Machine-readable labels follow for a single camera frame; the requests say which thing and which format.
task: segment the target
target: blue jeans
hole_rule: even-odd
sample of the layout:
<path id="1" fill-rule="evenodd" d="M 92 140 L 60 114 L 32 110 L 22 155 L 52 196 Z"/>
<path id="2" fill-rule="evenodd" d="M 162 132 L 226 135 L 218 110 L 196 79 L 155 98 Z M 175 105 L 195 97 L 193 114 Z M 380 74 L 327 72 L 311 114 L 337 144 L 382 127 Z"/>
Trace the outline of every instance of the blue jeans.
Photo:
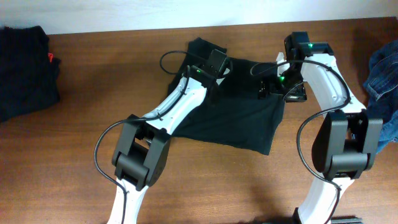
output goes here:
<path id="1" fill-rule="evenodd" d="M 398 141 L 398 40 L 374 52 L 369 60 L 369 78 L 363 84 L 370 95 L 368 113 L 381 115 L 377 153 Z"/>

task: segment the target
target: black cloth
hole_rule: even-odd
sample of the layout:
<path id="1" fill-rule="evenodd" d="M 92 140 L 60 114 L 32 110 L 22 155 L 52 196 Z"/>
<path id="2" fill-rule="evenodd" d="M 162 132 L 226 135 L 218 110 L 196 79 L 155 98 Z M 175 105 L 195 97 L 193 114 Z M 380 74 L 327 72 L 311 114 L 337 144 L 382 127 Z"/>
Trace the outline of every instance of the black cloth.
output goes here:
<path id="1" fill-rule="evenodd" d="M 188 44 L 188 52 L 208 59 L 217 45 L 201 38 Z M 284 101 L 281 96 L 268 95 L 258 99 L 260 79 L 250 75 L 250 68 L 257 62 L 232 58 L 233 71 L 219 86 L 220 98 L 216 105 L 202 103 L 188 114 L 174 131 L 173 136 L 206 142 L 215 142 L 242 149 L 250 149 L 268 155 L 276 128 L 282 121 Z M 200 63 L 187 55 L 180 67 Z M 261 67 L 273 66 L 268 63 Z M 170 94 L 178 85 L 176 76 L 169 85 Z"/>
<path id="2" fill-rule="evenodd" d="M 49 60 L 49 38 L 39 26 L 0 30 L 0 122 L 60 101 L 60 60 Z"/>

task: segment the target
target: cable wire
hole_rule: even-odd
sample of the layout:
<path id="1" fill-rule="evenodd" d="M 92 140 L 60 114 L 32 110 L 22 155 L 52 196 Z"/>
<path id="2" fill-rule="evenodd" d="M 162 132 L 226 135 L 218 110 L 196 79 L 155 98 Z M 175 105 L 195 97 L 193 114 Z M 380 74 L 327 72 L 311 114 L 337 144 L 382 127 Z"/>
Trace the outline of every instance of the cable wire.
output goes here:
<path id="1" fill-rule="evenodd" d="M 289 89 L 288 92 L 284 95 L 284 97 L 282 98 L 283 101 L 285 101 L 286 96 L 293 90 L 295 90 L 297 87 L 299 87 L 301 84 L 304 84 L 304 82 L 300 82 L 299 84 L 293 86 L 293 88 Z"/>
<path id="2" fill-rule="evenodd" d="M 159 119 L 161 117 L 163 117 L 165 114 L 167 114 L 168 112 L 170 112 L 170 110 L 180 101 L 181 97 L 185 94 L 185 90 L 187 89 L 188 86 L 188 82 L 189 82 L 189 78 L 190 78 L 190 66 L 187 66 L 187 81 L 185 82 L 184 88 L 182 89 L 182 91 L 180 92 L 180 95 L 178 96 L 178 98 L 173 102 L 173 104 L 168 107 L 163 113 L 158 114 L 157 116 L 151 117 L 151 118 L 131 118 L 131 119 L 123 119 L 120 120 L 118 122 L 113 123 L 112 125 L 110 125 L 109 127 L 107 127 L 105 129 L 105 131 L 103 131 L 103 133 L 99 136 L 99 139 L 97 140 L 97 143 L 95 145 L 94 148 L 94 165 L 96 167 L 96 169 L 98 170 L 98 172 L 100 172 L 100 174 L 102 174 L 105 178 L 107 178 L 108 180 L 110 180 L 112 183 L 114 183 L 115 185 L 117 185 L 118 187 L 120 187 L 123 191 L 123 214 L 122 214 L 122 221 L 121 224 L 124 223 L 124 216 L 126 214 L 126 203 L 127 203 L 127 194 L 129 193 L 128 191 L 126 191 L 126 189 L 120 184 L 118 183 L 116 180 L 114 180 L 112 177 L 110 177 L 108 174 L 106 174 L 98 165 L 98 160 L 97 160 L 97 155 L 98 155 L 98 148 L 100 147 L 101 141 L 103 140 L 103 138 L 105 137 L 105 135 L 112 130 L 114 127 L 119 126 L 120 124 L 124 124 L 124 123 L 138 123 L 138 122 L 145 122 L 145 121 L 153 121 L 156 119 Z"/>
<path id="3" fill-rule="evenodd" d="M 314 177 L 316 177 L 316 178 L 318 178 L 318 179 L 320 179 L 320 180 L 322 180 L 322 181 L 324 181 L 324 182 L 326 182 L 326 183 L 329 183 L 329 184 L 335 186 L 335 188 L 336 188 L 336 202 L 335 202 L 335 205 L 333 206 L 333 209 L 332 209 L 332 211 L 331 211 L 331 213 L 330 213 L 330 216 L 328 217 L 328 219 L 327 219 L 326 222 L 325 222 L 325 224 L 327 224 L 327 223 L 331 220 L 331 218 L 332 218 L 332 216 L 333 216 L 333 214 L 334 214 L 334 212 L 335 212 L 335 210 L 336 210 L 336 207 L 337 207 L 337 205 L 338 205 L 338 202 L 340 201 L 341 188 L 340 188 L 340 186 L 339 186 L 338 184 L 334 183 L 334 182 L 331 181 L 331 180 L 326 180 L 324 177 L 322 177 L 321 175 L 317 174 L 315 171 L 313 171 L 313 170 L 310 168 L 310 166 L 309 166 L 309 165 L 307 164 L 307 162 L 305 161 L 304 156 L 303 156 L 303 153 L 302 153 L 302 150 L 301 150 L 300 136 L 301 136 L 301 132 L 303 131 L 305 125 L 307 125 L 311 120 L 313 120 L 313 119 L 315 119 L 315 118 L 317 118 L 317 117 L 319 117 L 319 116 L 321 116 L 321 115 L 323 115 L 323 114 L 325 114 L 325 113 L 329 113 L 329 112 L 332 112 L 332 111 L 336 111 L 336 110 L 342 109 L 343 107 L 347 106 L 347 105 L 350 103 L 350 101 L 351 101 L 351 95 L 350 95 L 350 92 L 349 92 L 349 88 L 348 88 L 347 83 L 343 80 L 343 77 L 341 77 L 341 75 L 339 75 L 339 73 L 337 73 L 337 72 L 334 71 L 331 67 L 329 67 L 329 66 L 327 66 L 327 65 L 325 65 L 325 64 L 323 64 L 323 63 L 316 62 L 316 61 L 312 61 L 312 60 L 289 60 L 289 61 L 286 61 L 286 62 L 279 63 L 279 64 L 277 64 L 277 65 L 275 65 L 275 66 L 273 66 L 273 67 L 270 67 L 270 68 L 268 68 L 268 69 L 266 69 L 266 70 L 264 70 L 264 71 L 262 71 L 262 72 L 259 72 L 259 73 L 256 74 L 256 75 L 253 75 L 253 74 L 252 74 L 253 68 L 254 68 L 255 66 L 258 66 L 258 65 L 262 64 L 262 63 L 258 63 L 258 64 L 255 64 L 255 65 L 250 69 L 250 74 L 253 75 L 253 76 L 258 76 L 258 75 L 261 75 L 261 74 L 263 74 L 263 73 L 266 73 L 267 71 L 269 71 L 269 70 L 271 70 L 271 69 L 273 69 L 273 68 L 277 68 L 277 67 L 282 66 L 282 65 L 285 65 L 285 64 L 287 64 L 287 63 L 311 63 L 311 64 L 314 64 L 314 65 L 319 65 L 319 66 L 321 66 L 321 67 L 323 67 L 323 68 L 329 70 L 329 71 L 339 80 L 339 82 L 343 85 L 343 88 L 345 89 L 345 92 L 346 92 L 346 100 L 344 101 L 344 103 L 343 103 L 342 105 L 335 106 L 335 107 L 332 107 L 332 108 L 329 108 L 329 109 L 326 109 L 326 110 L 319 111 L 319 112 L 313 114 L 312 116 L 310 116 L 309 118 L 307 118 L 307 119 L 300 125 L 300 127 L 299 127 L 299 129 L 298 129 L 298 131 L 297 131 L 297 137 L 296 137 L 296 145 L 297 145 L 298 156 L 300 156 L 300 159 L 301 159 L 302 163 L 304 164 L 305 168 L 306 168 Z"/>
<path id="4" fill-rule="evenodd" d="M 179 75 L 179 74 L 181 74 L 181 73 L 180 73 L 180 72 L 169 72 L 169 71 L 167 71 L 167 70 L 163 67 L 163 63 L 162 63 L 163 58 L 164 58 L 166 55 L 168 55 L 168 54 L 186 54 L 186 55 L 195 57 L 196 59 L 199 59 L 199 60 L 201 60 L 201 61 L 203 61 L 203 62 L 206 61 L 206 59 L 204 59 L 204 58 L 202 58 L 202 57 L 199 57 L 199 56 L 197 56 L 197 55 L 195 55 L 195 54 L 193 54 L 193 53 L 190 53 L 190 52 L 186 52 L 186 51 L 183 51 L 183 50 L 171 50 L 171 51 L 169 51 L 169 52 L 164 53 L 164 54 L 160 57 L 160 60 L 159 60 L 160 68 L 161 68 L 165 73 L 167 73 L 167 74 L 169 74 L 169 75 Z"/>

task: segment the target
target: black joint motor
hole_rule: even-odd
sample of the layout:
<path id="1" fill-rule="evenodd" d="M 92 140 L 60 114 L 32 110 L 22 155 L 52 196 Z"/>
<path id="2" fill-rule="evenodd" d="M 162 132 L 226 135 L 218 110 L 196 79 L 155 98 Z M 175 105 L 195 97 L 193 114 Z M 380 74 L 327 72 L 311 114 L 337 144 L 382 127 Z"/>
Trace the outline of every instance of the black joint motor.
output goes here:
<path id="1" fill-rule="evenodd" d="M 328 113 L 312 146 L 312 161 L 326 180 L 357 179 L 374 164 L 382 119 L 366 110 Z"/>
<path id="2" fill-rule="evenodd" d="M 149 149 L 136 142 L 144 138 L 150 141 Z M 115 175 L 130 181 L 138 191 L 154 185 L 165 168 L 170 138 L 165 129 L 147 123 L 125 123 L 112 157 Z"/>

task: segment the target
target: wooden table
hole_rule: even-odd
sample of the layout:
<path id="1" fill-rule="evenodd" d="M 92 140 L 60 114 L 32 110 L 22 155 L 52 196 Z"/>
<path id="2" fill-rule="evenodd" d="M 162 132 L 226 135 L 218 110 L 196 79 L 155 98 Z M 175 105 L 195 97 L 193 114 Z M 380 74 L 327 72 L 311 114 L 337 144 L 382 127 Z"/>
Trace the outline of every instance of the wooden table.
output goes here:
<path id="1" fill-rule="evenodd" d="M 50 36 L 50 51 L 62 59 L 61 102 L 0 124 L 1 223 L 106 223 L 116 187 L 94 168 L 93 148 L 104 128 L 131 113 L 143 115 L 165 97 L 173 78 L 159 68 L 169 50 L 185 50 L 202 37 L 228 48 L 228 55 L 274 61 L 292 31 L 326 41 L 356 97 L 372 52 L 398 38 L 396 18 L 288 22 L 247 26 L 142 30 Z M 165 61 L 177 69 L 182 55 Z M 295 147 L 301 122 L 320 108 L 308 101 L 287 104 L 270 156 L 229 146 L 173 139 L 166 169 L 148 190 L 139 223 L 237 223 L 289 217 L 302 202 L 313 177 Z M 322 119 L 302 135 L 306 158 Z M 99 163 L 112 174 L 110 160 L 120 128 L 99 149 Z M 366 223 L 398 220 L 398 148 L 388 145 L 344 194 L 335 215 L 357 215 Z"/>

